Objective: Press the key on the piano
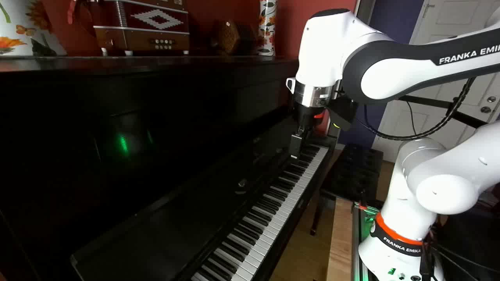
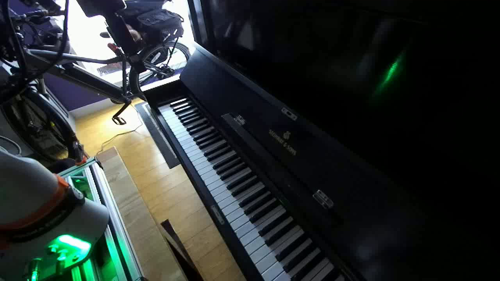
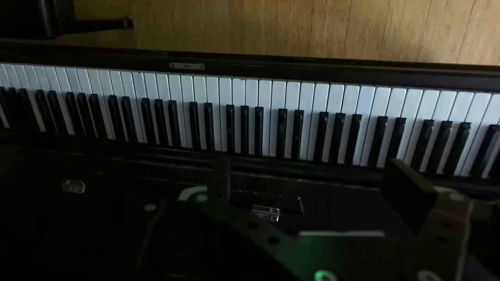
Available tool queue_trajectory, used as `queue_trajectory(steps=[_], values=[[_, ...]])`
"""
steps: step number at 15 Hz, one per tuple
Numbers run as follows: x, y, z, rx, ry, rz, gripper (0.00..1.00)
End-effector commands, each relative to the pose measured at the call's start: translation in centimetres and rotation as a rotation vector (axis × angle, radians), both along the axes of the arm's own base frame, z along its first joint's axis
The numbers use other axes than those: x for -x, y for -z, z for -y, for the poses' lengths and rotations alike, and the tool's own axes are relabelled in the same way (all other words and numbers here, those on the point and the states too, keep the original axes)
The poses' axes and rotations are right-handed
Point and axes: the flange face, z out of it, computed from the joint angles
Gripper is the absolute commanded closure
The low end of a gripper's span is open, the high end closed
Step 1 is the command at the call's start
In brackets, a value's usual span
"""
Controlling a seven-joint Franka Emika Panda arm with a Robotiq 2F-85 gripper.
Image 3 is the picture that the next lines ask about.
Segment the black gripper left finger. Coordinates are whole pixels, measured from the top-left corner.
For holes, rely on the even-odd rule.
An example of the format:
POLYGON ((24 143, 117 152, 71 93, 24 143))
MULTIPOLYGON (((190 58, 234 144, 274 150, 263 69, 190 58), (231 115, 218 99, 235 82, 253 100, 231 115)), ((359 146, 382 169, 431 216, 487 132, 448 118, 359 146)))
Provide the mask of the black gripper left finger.
POLYGON ((251 205, 238 210, 231 205, 231 161, 215 160, 207 189, 192 196, 188 213, 206 230, 207 253, 212 269, 224 278, 287 280, 292 271, 285 261, 285 241, 276 224, 281 210, 267 205, 251 205))

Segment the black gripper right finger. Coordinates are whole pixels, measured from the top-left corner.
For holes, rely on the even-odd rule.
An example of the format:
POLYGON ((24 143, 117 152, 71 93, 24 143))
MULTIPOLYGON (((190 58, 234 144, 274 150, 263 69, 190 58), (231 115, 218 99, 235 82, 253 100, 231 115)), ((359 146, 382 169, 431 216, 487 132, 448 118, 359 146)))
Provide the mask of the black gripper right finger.
POLYGON ((399 160, 385 164, 382 196, 410 230, 404 274, 409 281, 460 281, 470 236, 471 203, 438 193, 399 160))

